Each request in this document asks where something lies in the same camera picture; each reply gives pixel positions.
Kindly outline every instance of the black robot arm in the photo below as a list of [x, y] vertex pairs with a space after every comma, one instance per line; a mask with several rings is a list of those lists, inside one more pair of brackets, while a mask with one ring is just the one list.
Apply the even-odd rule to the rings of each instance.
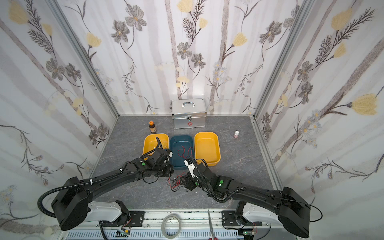
[[207, 166], [197, 164], [192, 158], [185, 160], [185, 164], [190, 172], [182, 177], [182, 181], [189, 190], [199, 186], [218, 202], [233, 198], [268, 209], [278, 215], [287, 231], [308, 238], [311, 207], [293, 189], [284, 187], [283, 191], [269, 190], [243, 184], [231, 177], [212, 173]]
[[[38, 208], [46, 215], [56, 217], [60, 228], [65, 231], [76, 227], [87, 218], [88, 213], [91, 212], [88, 204], [98, 196], [151, 175], [170, 177], [173, 174], [173, 166], [169, 163], [170, 150], [159, 148], [159, 146], [161, 147], [160, 140], [157, 141], [157, 148], [124, 163], [118, 170], [83, 180], [79, 180], [77, 177], [68, 179], [64, 186], [41, 195], [37, 202]], [[43, 206], [43, 199], [54, 192], [59, 193], [53, 199], [51, 204], [53, 212], [50, 212]], [[128, 214], [123, 203], [120, 201], [116, 201], [116, 203], [119, 205], [117, 208], [122, 215], [124, 211]]]

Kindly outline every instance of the floral wallpaper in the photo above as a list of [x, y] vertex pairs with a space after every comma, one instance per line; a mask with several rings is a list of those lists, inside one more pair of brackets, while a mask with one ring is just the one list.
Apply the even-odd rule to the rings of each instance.
[[384, 234], [383, 11], [316, 1], [257, 116], [283, 185], [324, 214], [311, 239]]
[[120, 114], [253, 114], [302, 1], [58, 2]]
[[51, 239], [37, 199], [91, 175], [116, 118], [44, 1], [0, 6], [0, 235]]

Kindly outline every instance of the brown medicine bottle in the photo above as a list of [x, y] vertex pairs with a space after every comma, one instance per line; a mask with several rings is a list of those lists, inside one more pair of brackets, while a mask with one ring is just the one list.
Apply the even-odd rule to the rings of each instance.
[[149, 129], [151, 130], [151, 133], [155, 133], [157, 131], [156, 125], [153, 123], [153, 121], [149, 122]]

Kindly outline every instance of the scissor blade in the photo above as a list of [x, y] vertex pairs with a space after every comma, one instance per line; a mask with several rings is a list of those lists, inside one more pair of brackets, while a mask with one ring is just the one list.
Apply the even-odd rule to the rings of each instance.
[[209, 228], [211, 230], [212, 238], [215, 238], [214, 228], [212, 227], [211, 214], [209, 213], [209, 210], [208, 210], [208, 219], [209, 219]]

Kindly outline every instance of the blue plastic tray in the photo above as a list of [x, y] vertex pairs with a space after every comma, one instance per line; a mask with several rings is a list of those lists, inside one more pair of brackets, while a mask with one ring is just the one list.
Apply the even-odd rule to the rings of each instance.
[[171, 164], [173, 165], [173, 168], [178, 169], [188, 169], [188, 167], [184, 164], [185, 158], [181, 157], [184, 153], [184, 157], [189, 157], [192, 155], [194, 157], [194, 149], [193, 149], [193, 139], [189, 135], [179, 135], [174, 136], [169, 141], [169, 149], [172, 151], [172, 157], [170, 159]]

